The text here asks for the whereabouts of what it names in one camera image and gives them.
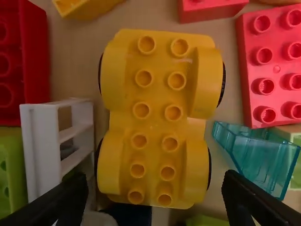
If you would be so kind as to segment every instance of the beige table surface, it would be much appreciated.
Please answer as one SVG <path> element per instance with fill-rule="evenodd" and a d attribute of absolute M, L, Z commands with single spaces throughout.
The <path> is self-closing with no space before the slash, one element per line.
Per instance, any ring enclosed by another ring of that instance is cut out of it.
<path fill-rule="evenodd" d="M 154 208 L 153 225 L 167 226 L 178 218 L 195 213 L 226 217 L 221 185 L 227 166 L 219 155 L 211 136 L 214 120 L 242 123 L 242 106 L 238 74 L 238 55 L 234 18 L 192 24 L 177 22 L 177 0 L 128 0 L 110 13 L 91 22 L 63 20 L 51 0 L 31 0 L 46 10 L 50 27 L 51 88 L 53 100 L 68 97 L 93 99 L 97 141 L 108 127 L 97 84 L 99 58 L 114 34 L 121 28 L 198 33 L 211 36 L 221 50 L 227 70 L 226 89 L 222 103 L 206 127 L 206 140 L 212 153 L 212 181 L 205 200 L 189 210 Z M 250 3 L 242 12 L 268 6 Z M 301 195 L 288 192 L 285 203 L 301 211 Z"/>

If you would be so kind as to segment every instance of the yellow brick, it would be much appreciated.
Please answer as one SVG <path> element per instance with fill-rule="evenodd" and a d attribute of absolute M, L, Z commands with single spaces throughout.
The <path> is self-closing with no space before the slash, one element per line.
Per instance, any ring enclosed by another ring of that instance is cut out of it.
<path fill-rule="evenodd" d="M 101 90 L 110 128 L 98 159 L 116 202 L 187 209 L 204 199 L 206 119 L 222 88 L 222 57 L 205 35 L 121 30 L 106 47 Z"/>
<path fill-rule="evenodd" d="M 92 20 L 124 0 L 52 0 L 61 17 Z"/>

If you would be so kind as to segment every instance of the building block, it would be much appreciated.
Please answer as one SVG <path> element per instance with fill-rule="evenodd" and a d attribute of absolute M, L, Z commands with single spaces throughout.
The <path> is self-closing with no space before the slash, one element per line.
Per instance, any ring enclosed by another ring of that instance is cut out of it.
<path fill-rule="evenodd" d="M 180 23 L 235 16 L 249 0 L 178 0 Z"/>
<path fill-rule="evenodd" d="M 250 129 L 215 122 L 212 135 L 229 166 L 279 200 L 283 200 L 300 147 L 268 128 Z"/>
<path fill-rule="evenodd" d="M 19 105 L 50 100 L 46 12 L 0 0 L 0 125 L 20 126 Z"/>
<path fill-rule="evenodd" d="M 272 131 L 284 139 L 301 146 L 301 125 L 285 125 L 276 126 Z M 289 190 L 301 190 L 301 157 L 299 156 L 295 169 L 293 171 L 291 183 L 288 187 Z"/>
<path fill-rule="evenodd" d="M 72 126 L 59 131 L 59 108 L 71 108 Z M 67 99 L 45 104 L 20 105 L 28 201 L 42 196 L 79 165 L 89 180 L 94 173 L 93 104 L 87 99 Z M 62 158 L 65 142 L 74 151 Z"/>
<path fill-rule="evenodd" d="M 21 128 L 0 127 L 0 219 L 26 204 Z"/>
<path fill-rule="evenodd" d="M 236 30 L 245 125 L 301 122 L 301 4 L 243 14 Z"/>
<path fill-rule="evenodd" d="M 213 40 L 121 30 L 105 48 L 100 75 L 110 127 L 98 158 L 99 190 L 131 204 L 187 209 L 203 201 L 211 175 L 205 123 L 223 81 Z"/>
<path fill-rule="evenodd" d="M 291 5 L 291 4 L 301 3 L 301 0 L 259 0 L 259 1 L 271 5 Z"/>
<path fill-rule="evenodd" d="M 92 20 L 125 0 L 52 0 L 63 18 Z"/>
<path fill-rule="evenodd" d="M 186 226 L 229 226 L 229 222 L 216 218 L 199 215 L 186 220 Z"/>

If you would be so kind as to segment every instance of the lime green brick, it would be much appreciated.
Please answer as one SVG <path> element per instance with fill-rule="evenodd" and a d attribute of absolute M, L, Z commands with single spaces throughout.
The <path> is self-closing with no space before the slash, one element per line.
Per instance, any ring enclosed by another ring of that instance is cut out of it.
<path fill-rule="evenodd" d="M 197 217 L 188 219 L 186 221 L 186 226 L 229 226 L 229 222 L 199 215 Z"/>
<path fill-rule="evenodd" d="M 272 130 L 282 138 L 301 146 L 301 124 L 276 126 Z M 301 190 L 301 154 L 297 159 L 289 189 Z"/>
<path fill-rule="evenodd" d="M 0 127 L 0 219 L 27 204 L 21 128 Z"/>

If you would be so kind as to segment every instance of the transparent blue brick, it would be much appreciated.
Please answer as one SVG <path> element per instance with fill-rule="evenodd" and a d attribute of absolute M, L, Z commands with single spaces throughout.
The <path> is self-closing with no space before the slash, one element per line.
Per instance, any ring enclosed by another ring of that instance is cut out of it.
<path fill-rule="evenodd" d="M 257 186 L 283 200 L 300 147 L 269 129 L 250 129 L 217 121 L 212 135 L 228 164 Z"/>

